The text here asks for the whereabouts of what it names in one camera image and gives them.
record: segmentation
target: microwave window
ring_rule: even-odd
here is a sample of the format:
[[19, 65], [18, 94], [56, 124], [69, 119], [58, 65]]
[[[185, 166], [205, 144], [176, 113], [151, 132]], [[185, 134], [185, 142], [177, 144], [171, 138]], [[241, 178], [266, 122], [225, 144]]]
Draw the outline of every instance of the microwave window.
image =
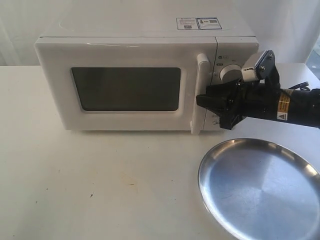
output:
[[177, 67], [73, 67], [85, 111], [176, 111], [181, 70]]

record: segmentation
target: white table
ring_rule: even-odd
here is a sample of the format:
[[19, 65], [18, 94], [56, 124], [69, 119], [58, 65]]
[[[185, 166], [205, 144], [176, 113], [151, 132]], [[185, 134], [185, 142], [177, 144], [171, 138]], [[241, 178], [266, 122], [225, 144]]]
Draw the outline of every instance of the white table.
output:
[[[285, 88], [320, 87], [304, 64], [278, 68]], [[197, 182], [204, 154], [232, 138], [278, 143], [320, 170], [317, 128], [247, 118], [201, 135], [68, 131], [39, 66], [0, 67], [0, 81], [3, 240], [233, 239], [207, 213]]]

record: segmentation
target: metal plate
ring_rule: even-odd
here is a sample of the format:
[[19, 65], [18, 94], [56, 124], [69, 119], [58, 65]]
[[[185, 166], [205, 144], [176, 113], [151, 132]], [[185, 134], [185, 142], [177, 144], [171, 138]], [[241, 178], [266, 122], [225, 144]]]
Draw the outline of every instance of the metal plate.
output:
[[198, 184], [208, 211], [237, 239], [320, 239], [320, 175], [282, 146], [220, 143], [203, 157]]

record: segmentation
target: white wall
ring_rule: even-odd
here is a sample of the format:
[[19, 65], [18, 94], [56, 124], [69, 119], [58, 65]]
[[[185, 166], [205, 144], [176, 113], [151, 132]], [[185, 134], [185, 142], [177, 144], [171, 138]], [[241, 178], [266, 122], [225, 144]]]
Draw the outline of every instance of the white wall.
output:
[[[70, 1], [0, 0], [0, 65], [38, 65], [33, 44]], [[233, 2], [277, 62], [306, 61], [320, 32], [320, 0]]]

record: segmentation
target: white microwave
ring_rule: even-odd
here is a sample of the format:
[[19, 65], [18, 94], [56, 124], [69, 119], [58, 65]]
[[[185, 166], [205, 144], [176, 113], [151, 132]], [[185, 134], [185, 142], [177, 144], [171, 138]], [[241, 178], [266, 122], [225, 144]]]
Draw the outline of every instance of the white microwave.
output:
[[68, 130], [200, 131], [196, 104], [258, 51], [227, 0], [80, 0], [35, 43]]

